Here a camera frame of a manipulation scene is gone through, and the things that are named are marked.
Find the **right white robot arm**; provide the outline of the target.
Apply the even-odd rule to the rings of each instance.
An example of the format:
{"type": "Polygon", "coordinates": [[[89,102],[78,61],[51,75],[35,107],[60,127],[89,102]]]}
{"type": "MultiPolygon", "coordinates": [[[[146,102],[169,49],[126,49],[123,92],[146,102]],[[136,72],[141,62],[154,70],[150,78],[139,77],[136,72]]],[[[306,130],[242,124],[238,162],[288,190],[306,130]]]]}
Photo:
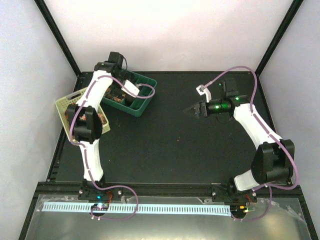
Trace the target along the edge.
{"type": "Polygon", "coordinates": [[[267,125],[256,107],[250,103],[249,97],[239,94],[235,81],[222,81],[219,88],[220,98],[212,99],[211,92],[204,85],[199,85],[196,91],[205,99],[186,108],[185,113],[190,113],[196,118],[228,113],[252,140],[256,152],[251,167],[229,179],[228,198],[238,202],[249,190],[289,180],[295,172],[292,164],[295,154],[294,143],[290,139],[284,140],[267,125]]]}

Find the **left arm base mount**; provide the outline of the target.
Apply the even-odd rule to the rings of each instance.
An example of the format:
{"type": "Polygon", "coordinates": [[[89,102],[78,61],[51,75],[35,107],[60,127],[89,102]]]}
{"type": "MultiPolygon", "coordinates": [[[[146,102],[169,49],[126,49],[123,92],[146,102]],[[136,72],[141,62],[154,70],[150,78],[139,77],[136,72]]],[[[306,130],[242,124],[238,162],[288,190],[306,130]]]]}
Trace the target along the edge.
{"type": "Polygon", "coordinates": [[[92,203],[89,213],[96,217],[105,217],[112,200],[118,200],[123,192],[122,187],[99,190],[93,185],[83,184],[79,189],[78,200],[92,203]]]}

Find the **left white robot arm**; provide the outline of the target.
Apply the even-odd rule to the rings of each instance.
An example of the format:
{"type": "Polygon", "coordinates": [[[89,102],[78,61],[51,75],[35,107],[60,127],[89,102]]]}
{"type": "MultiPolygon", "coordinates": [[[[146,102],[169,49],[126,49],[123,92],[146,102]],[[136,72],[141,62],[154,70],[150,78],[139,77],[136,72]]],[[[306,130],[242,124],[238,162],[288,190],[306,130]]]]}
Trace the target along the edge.
{"type": "Polygon", "coordinates": [[[103,199],[108,192],[104,185],[104,171],[101,166],[99,140],[103,124],[98,115],[100,103],[113,83],[119,84],[119,90],[132,102],[139,89],[129,80],[124,79],[122,72],[124,56],[119,52],[110,52],[108,60],[98,62],[94,67],[91,81],[82,97],[66,109],[69,121],[69,140],[79,146],[83,165],[83,179],[90,187],[89,193],[97,200],[103,199]]]}

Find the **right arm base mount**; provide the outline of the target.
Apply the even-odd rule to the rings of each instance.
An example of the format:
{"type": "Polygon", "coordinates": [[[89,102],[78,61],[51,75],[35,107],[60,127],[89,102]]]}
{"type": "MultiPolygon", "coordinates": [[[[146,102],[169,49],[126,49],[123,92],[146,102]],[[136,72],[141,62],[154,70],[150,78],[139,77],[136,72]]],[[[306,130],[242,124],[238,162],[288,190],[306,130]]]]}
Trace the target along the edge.
{"type": "Polygon", "coordinates": [[[235,187],[229,189],[224,184],[214,184],[211,187],[211,198],[214,203],[229,206],[233,217],[240,220],[244,219],[249,212],[250,204],[258,201],[251,190],[238,191],[235,187]]]}

